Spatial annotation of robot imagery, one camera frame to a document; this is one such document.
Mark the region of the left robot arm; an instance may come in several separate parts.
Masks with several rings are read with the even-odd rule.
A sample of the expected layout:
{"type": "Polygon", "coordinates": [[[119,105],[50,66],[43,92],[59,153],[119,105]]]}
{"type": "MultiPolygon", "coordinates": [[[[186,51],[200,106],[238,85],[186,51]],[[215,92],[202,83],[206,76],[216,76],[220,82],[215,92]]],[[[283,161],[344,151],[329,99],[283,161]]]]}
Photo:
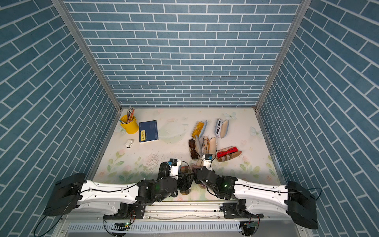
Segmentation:
{"type": "Polygon", "coordinates": [[[117,185],[87,180],[85,174],[79,173],[55,183],[43,215],[89,211],[112,216],[122,213],[125,205],[151,205],[177,194],[178,183],[172,177],[117,185]]]}

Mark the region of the flag pattern glasses case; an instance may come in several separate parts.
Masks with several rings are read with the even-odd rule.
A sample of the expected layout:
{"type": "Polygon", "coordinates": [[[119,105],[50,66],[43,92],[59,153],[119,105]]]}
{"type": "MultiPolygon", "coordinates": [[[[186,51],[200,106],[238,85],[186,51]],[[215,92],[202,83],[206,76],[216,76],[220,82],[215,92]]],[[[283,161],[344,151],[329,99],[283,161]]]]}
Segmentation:
{"type": "Polygon", "coordinates": [[[217,154],[217,138],[212,137],[209,138],[210,140],[210,154],[217,154]]]}

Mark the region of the plaid beige glasses case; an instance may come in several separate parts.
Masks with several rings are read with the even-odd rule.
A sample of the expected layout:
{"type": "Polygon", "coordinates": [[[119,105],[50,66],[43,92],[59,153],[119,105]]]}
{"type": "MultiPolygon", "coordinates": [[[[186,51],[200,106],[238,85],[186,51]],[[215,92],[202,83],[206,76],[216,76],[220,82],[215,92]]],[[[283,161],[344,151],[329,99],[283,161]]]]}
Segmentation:
{"type": "Polygon", "coordinates": [[[182,166],[178,175],[178,189],[182,195],[188,195],[192,184],[189,166],[182,166]]]}

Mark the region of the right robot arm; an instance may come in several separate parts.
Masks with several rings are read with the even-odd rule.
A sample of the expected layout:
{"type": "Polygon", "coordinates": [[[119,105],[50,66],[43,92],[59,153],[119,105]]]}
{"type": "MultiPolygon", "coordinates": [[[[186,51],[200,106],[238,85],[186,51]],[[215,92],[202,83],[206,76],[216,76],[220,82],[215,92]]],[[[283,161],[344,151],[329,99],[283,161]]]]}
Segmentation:
{"type": "Polygon", "coordinates": [[[233,176],[220,176],[206,167],[197,168],[196,182],[204,184],[214,195],[223,200],[238,201],[236,211],[243,216],[247,213],[268,216],[271,209],[258,209],[257,203],[275,206],[275,212],[291,217],[299,226],[317,230],[317,198],[299,183],[289,181],[287,185],[263,185],[251,183],[233,176]]]}

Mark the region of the beige case purple glasses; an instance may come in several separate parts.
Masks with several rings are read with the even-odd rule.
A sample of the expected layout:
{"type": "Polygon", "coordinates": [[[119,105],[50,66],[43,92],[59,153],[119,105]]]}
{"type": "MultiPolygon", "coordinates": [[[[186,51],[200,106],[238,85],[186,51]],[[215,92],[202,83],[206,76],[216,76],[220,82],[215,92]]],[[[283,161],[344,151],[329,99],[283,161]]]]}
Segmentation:
{"type": "Polygon", "coordinates": [[[201,178],[203,177],[201,166],[191,164],[191,168],[192,172],[194,173],[194,182],[198,184],[201,189],[206,189],[206,186],[201,181],[201,178]]]}

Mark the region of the black glasses case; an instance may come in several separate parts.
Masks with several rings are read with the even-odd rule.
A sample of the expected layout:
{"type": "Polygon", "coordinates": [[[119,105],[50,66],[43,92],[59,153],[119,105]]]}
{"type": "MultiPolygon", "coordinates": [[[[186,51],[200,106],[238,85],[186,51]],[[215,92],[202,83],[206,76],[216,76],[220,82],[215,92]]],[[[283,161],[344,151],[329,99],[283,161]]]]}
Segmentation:
{"type": "Polygon", "coordinates": [[[170,177],[170,165],[168,162],[162,162],[159,167],[157,180],[170,177]]]}

